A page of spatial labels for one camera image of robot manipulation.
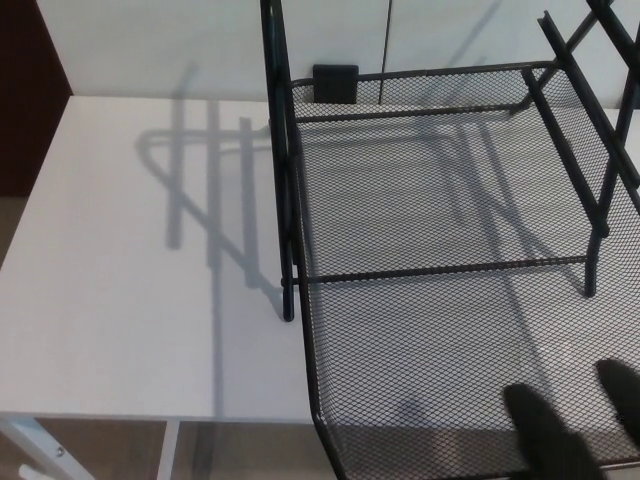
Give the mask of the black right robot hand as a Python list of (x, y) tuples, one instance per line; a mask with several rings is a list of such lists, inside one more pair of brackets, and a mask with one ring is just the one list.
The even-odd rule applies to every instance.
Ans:
[[(616, 359), (596, 363), (602, 389), (616, 419), (639, 445), (639, 373)], [(503, 389), (506, 411), (517, 433), (519, 451), (533, 479), (602, 479), (583, 437), (571, 432), (550, 403), (525, 384)]]

